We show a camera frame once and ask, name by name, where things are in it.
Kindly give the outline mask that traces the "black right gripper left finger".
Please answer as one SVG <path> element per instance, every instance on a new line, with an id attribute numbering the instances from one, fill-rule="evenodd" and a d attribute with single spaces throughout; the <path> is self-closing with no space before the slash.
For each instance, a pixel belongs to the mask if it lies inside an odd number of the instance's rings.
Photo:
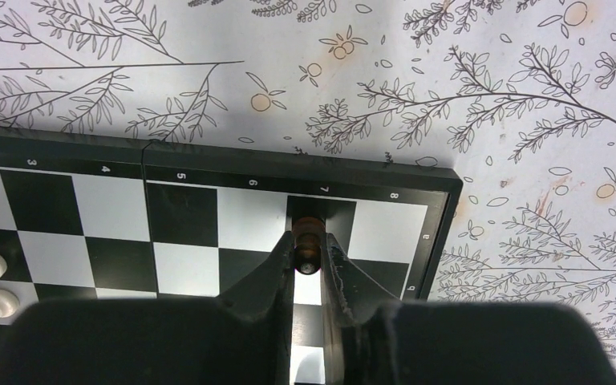
<path id="1" fill-rule="evenodd" d="M 218 296 L 225 317 L 223 384 L 287 384 L 294 305 L 294 236 Z"/>

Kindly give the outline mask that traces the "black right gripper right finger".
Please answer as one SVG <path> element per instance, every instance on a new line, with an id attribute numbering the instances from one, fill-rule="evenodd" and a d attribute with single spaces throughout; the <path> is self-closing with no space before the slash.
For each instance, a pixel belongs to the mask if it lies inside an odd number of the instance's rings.
<path id="1" fill-rule="evenodd" d="M 322 237 L 321 291 L 326 383 L 389 380 L 391 347 L 380 307 L 397 298 L 360 269 L 332 233 Z"/>

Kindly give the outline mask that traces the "brown chess pawn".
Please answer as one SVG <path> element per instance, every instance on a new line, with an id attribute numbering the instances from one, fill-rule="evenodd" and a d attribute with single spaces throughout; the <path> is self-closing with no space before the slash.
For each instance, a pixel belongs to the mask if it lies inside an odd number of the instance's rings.
<path id="1" fill-rule="evenodd" d="M 322 262 L 322 236 L 326 229 L 316 217 L 301 217 L 294 222 L 294 267 L 304 275 L 317 273 Z"/>

